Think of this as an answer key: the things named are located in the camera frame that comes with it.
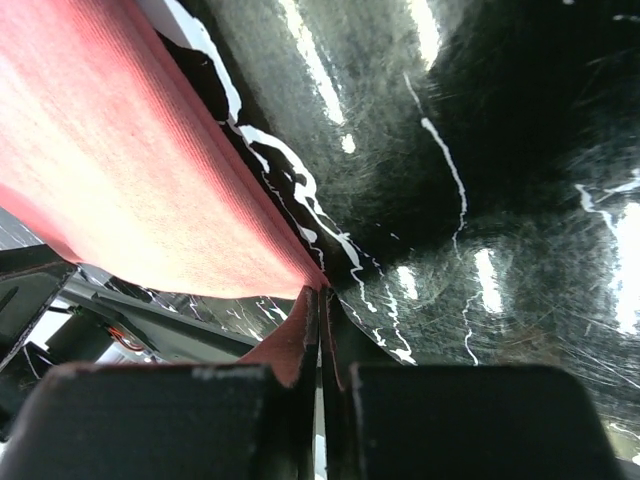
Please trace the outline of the salmon pink t-shirt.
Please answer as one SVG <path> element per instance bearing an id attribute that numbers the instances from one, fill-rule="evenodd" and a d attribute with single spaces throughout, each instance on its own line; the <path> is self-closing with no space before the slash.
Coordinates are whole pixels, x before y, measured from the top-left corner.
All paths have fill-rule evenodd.
<path id="1" fill-rule="evenodd" d="M 1 204 L 64 259 L 156 290 L 326 282 L 134 1 L 2 3 Z"/>

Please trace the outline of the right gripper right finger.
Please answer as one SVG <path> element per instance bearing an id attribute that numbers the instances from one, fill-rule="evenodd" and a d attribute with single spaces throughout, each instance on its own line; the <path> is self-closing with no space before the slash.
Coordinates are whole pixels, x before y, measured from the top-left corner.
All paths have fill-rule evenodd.
<path id="1" fill-rule="evenodd" d="M 582 385 L 542 365 L 402 366 L 319 296 L 331 479 L 621 479 Z"/>

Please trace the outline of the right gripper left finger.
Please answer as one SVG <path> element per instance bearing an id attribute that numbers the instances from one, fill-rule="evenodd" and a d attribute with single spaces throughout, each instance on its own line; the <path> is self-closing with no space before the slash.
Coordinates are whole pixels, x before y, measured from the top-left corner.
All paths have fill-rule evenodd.
<path id="1" fill-rule="evenodd" d="M 1 459 L 5 479 L 310 479 L 319 294 L 231 364 L 52 368 Z"/>

